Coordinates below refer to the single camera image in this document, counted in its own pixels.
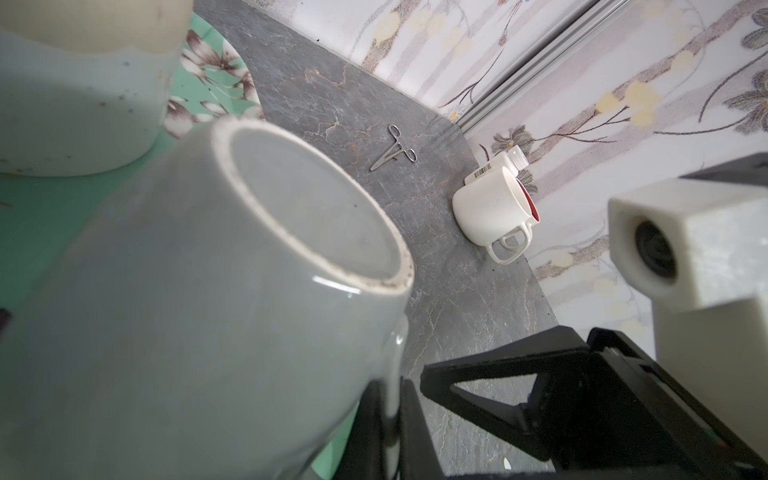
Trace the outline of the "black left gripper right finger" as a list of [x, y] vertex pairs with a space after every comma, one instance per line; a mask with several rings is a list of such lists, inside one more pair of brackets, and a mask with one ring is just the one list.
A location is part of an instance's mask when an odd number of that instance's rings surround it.
[[445, 480], [414, 383], [401, 380], [399, 475], [402, 480]]

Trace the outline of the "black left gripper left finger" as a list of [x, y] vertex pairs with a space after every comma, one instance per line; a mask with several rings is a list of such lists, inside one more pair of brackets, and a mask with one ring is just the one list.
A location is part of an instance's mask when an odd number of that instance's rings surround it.
[[399, 464], [399, 402], [386, 412], [385, 387], [368, 384], [361, 397], [334, 480], [395, 479]]

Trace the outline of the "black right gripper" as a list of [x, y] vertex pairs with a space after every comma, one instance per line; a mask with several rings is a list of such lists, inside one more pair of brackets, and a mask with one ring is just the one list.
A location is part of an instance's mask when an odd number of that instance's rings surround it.
[[563, 470], [681, 468], [764, 479], [767, 463], [626, 335], [557, 326], [429, 364], [421, 393]]

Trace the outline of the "white cream mug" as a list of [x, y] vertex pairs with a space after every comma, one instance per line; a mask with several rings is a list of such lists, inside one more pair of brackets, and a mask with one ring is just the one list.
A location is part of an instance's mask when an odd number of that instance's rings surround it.
[[506, 168], [490, 171], [458, 189], [452, 198], [455, 220], [465, 237], [499, 265], [516, 261], [531, 245], [533, 218], [525, 196]]

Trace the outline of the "grey mug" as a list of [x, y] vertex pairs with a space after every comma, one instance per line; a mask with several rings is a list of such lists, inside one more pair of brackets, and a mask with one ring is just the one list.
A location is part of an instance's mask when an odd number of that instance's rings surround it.
[[378, 384], [398, 466], [415, 266], [285, 129], [188, 134], [90, 218], [1, 337], [5, 479], [297, 479]]

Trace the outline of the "green plastic tray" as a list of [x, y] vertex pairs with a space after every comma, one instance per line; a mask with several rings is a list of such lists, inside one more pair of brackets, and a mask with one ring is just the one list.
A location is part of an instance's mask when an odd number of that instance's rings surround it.
[[179, 113], [136, 161], [116, 170], [78, 177], [34, 177], [19, 172], [1, 175], [1, 325], [19, 317], [47, 270], [99, 205], [146, 164], [162, 158], [179, 136], [217, 114], [251, 113], [260, 101], [254, 87], [240, 79], [245, 60], [225, 35], [199, 15], [189, 32], [224, 57], [223, 66], [206, 66], [207, 82], [194, 79], [189, 63], [176, 70], [170, 109]]

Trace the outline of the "white mug with red inside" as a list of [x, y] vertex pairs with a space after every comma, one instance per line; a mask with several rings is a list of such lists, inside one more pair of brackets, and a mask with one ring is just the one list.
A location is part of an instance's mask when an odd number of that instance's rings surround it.
[[540, 222], [540, 216], [539, 216], [538, 210], [536, 208], [536, 205], [535, 205], [533, 199], [531, 198], [531, 196], [530, 196], [528, 190], [526, 189], [526, 187], [523, 185], [522, 181], [521, 180], [517, 180], [517, 183], [519, 184], [519, 186], [522, 189], [522, 192], [523, 192], [523, 194], [525, 196], [525, 199], [526, 199], [527, 204], [528, 204], [528, 210], [530, 211], [530, 215], [533, 218], [533, 223], [534, 224], [538, 224]]

